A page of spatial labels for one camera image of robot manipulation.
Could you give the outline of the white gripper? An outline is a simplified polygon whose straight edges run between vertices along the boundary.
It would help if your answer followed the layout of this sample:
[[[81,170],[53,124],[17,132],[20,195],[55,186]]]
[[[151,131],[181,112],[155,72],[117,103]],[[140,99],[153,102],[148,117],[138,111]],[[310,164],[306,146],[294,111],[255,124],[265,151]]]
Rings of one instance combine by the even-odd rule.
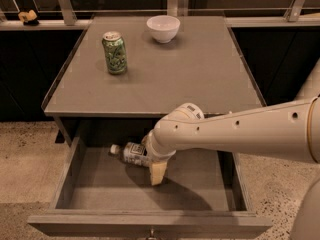
[[[162,146],[156,139],[153,130],[143,137],[141,144],[145,146],[147,155],[152,161],[149,166],[151,185],[159,185],[167,169],[167,163],[163,161],[168,161],[176,151]]]

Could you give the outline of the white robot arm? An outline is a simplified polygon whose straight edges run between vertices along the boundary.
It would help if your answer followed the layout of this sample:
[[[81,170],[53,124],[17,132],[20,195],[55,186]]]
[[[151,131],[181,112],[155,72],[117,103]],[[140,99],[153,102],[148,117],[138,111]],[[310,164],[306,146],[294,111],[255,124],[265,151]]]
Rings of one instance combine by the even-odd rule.
[[[168,161],[178,151],[218,150],[320,164],[319,67],[308,74],[290,102],[205,119],[186,103],[162,117],[143,139],[150,178],[159,185]]]

